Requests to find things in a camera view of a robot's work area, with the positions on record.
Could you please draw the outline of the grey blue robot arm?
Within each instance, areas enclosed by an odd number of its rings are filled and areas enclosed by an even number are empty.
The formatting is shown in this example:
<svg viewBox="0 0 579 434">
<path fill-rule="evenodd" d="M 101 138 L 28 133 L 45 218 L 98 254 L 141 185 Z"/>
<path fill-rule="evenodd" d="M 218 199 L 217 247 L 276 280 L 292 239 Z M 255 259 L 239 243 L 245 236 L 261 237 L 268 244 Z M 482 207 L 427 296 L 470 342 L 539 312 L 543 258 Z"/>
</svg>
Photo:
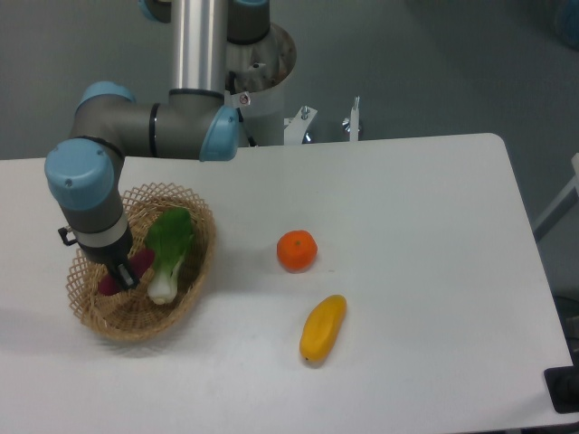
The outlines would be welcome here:
<svg viewBox="0 0 579 434">
<path fill-rule="evenodd" d="M 67 226 L 62 241 L 104 265 L 120 291 L 140 272 L 128 254 L 132 234 L 119 195 L 127 156 L 228 161 L 254 140 L 240 110 L 228 105 L 237 71 L 228 48 L 269 39 L 266 1 L 142 1 L 149 19 L 174 30 L 174 75 L 167 103 L 139 104 L 110 81 L 90 85 L 70 136 L 46 157 L 44 172 Z"/>
</svg>

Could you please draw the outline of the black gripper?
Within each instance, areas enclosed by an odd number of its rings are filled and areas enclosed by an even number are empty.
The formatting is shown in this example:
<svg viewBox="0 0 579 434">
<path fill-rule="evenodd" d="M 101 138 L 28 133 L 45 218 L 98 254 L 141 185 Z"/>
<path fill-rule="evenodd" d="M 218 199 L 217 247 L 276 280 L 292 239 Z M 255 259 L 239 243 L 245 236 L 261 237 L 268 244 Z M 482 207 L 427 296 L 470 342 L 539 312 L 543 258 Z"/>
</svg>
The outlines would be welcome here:
<svg viewBox="0 0 579 434">
<path fill-rule="evenodd" d="M 107 267 L 111 290 L 129 290 L 138 286 L 139 277 L 128 261 L 133 244 L 128 227 L 122 231 L 110 229 L 93 234 L 81 234 L 62 227 L 58 233 L 66 246 L 77 244 L 89 260 Z"/>
</svg>

